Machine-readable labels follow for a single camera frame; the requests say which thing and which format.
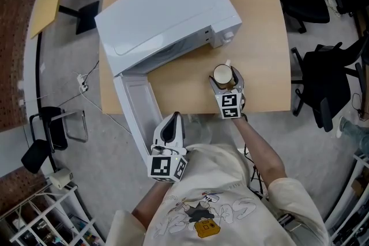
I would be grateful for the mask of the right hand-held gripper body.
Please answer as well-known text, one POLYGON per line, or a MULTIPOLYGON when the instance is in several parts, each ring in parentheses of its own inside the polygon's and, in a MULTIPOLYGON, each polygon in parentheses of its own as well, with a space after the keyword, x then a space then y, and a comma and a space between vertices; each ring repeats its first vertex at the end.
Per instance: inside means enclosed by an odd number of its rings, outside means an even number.
POLYGON ((219 89, 215 91, 215 98, 223 119, 236 119, 242 116, 246 102, 243 89, 219 89))

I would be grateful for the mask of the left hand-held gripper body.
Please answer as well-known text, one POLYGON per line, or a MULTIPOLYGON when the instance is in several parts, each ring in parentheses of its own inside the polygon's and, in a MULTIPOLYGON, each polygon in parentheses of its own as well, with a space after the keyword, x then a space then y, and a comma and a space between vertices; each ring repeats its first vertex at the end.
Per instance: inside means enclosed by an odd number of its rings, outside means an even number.
POLYGON ((158 182, 180 182, 187 166, 187 149, 152 145, 147 158, 148 177, 158 182))

